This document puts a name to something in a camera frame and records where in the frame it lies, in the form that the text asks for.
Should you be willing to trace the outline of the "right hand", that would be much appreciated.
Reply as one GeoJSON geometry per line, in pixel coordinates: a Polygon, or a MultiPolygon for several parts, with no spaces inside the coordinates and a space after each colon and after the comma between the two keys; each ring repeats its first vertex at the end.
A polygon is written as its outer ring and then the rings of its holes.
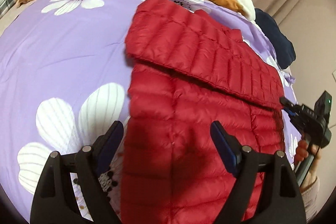
{"type": "Polygon", "coordinates": [[[299,163],[301,163],[304,159],[306,159],[309,156],[308,150],[310,150],[311,153],[314,155],[314,160],[308,170],[305,180],[299,187],[302,193],[315,183],[317,179],[318,164],[322,157],[321,150],[318,146],[314,144],[312,145],[311,148],[309,148],[309,145],[305,140],[300,140],[295,150],[294,166],[298,166],[299,163]]]}

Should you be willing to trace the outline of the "right forearm pink sleeve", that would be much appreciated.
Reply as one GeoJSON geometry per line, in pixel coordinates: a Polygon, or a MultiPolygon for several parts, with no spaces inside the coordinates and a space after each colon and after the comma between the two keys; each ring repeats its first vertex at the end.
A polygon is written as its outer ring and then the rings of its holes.
{"type": "Polygon", "coordinates": [[[317,196],[319,192],[320,181],[316,177],[314,183],[310,184],[302,194],[305,207],[306,222],[309,223],[317,215],[317,196]]]}

